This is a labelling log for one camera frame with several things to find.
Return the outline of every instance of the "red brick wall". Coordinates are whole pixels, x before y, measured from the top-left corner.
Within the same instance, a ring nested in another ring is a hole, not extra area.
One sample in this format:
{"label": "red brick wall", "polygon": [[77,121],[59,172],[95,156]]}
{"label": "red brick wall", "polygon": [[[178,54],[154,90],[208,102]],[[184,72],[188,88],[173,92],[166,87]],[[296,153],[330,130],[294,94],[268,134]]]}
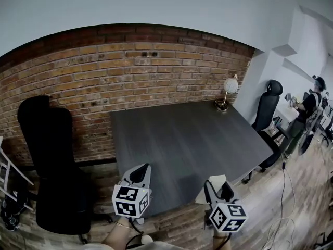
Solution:
{"label": "red brick wall", "polygon": [[110,111],[221,97],[226,78],[237,74],[241,85],[253,51],[220,36],[153,25],[95,26],[38,39],[0,57],[4,149],[16,164],[32,164],[17,109],[46,94],[52,106],[71,111],[76,161],[114,157]]}

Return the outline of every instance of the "chair backrest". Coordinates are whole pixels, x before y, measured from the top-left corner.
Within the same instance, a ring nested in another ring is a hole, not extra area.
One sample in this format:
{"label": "chair backrest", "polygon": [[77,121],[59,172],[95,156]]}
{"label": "chair backrest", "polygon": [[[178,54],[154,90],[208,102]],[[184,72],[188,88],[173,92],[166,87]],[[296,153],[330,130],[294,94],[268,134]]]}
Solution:
{"label": "chair backrest", "polygon": [[271,124],[275,108],[282,92],[283,87],[281,83],[275,80],[268,82],[267,92],[263,93],[260,97],[257,117],[255,118],[254,124],[252,124],[252,127],[256,131],[262,131]]}
{"label": "chair backrest", "polygon": [[65,108],[50,108],[49,97],[23,101],[17,113],[38,175],[49,179],[70,173],[74,167],[72,117]]}

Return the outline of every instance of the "table top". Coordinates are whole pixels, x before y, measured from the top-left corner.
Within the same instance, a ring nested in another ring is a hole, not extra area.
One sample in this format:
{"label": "table top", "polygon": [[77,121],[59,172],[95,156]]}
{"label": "table top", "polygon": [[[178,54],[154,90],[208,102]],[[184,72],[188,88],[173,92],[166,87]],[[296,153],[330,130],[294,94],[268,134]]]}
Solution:
{"label": "table top", "polygon": [[152,166],[150,216],[194,201],[209,176],[240,181],[272,154],[233,106],[220,112],[213,101],[116,111],[111,121],[120,175]]}
{"label": "table top", "polygon": [[276,107],[277,115],[285,118],[288,123],[291,123],[294,119],[298,117],[298,111],[290,107],[289,102],[281,99]]}

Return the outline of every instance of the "wooden floor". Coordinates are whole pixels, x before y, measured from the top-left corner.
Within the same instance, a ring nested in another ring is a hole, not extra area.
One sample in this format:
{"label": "wooden floor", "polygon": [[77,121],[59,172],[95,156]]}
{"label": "wooden floor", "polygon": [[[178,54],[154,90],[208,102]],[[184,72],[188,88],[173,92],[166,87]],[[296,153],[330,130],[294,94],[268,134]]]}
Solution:
{"label": "wooden floor", "polygon": [[[303,156],[299,157],[294,153],[287,161],[283,217],[292,214],[293,221],[282,221],[283,229],[280,229],[275,239],[276,250],[313,249],[318,234],[325,231],[328,226],[330,218],[328,204],[333,195],[329,182],[329,173],[333,170],[333,150],[331,146],[327,148],[325,143],[321,145],[317,138],[318,135]],[[117,164],[82,169],[90,174],[99,191],[100,199],[95,212],[112,213],[112,187],[119,181]],[[293,212],[294,199],[287,172],[293,182],[296,196]],[[29,176],[37,181],[34,172],[30,172]],[[256,172],[247,185],[240,183],[236,186],[250,218],[245,227],[232,236],[233,250],[263,249],[271,225],[280,217],[283,182],[280,160],[265,173]],[[140,228],[156,241],[165,241],[186,249],[211,249],[212,231],[203,229],[205,209],[206,206],[191,203],[151,217]],[[26,211],[21,215],[20,225],[19,231],[9,232],[0,222],[0,245],[3,249],[52,250],[77,249],[79,246],[77,236],[54,234],[39,228],[32,212]],[[104,220],[93,221],[88,235],[89,240],[101,242],[110,229],[111,225]]]}

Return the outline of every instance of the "shoe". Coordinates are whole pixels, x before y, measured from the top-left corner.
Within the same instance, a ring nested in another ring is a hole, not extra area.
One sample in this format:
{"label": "shoe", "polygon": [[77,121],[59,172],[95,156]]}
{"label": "shoe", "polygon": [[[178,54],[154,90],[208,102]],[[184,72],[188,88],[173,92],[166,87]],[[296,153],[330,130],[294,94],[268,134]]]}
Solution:
{"label": "shoe", "polygon": [[287,154],[286,152],[283,153],[283,156],[288,159],[291,155],[290,154]]}

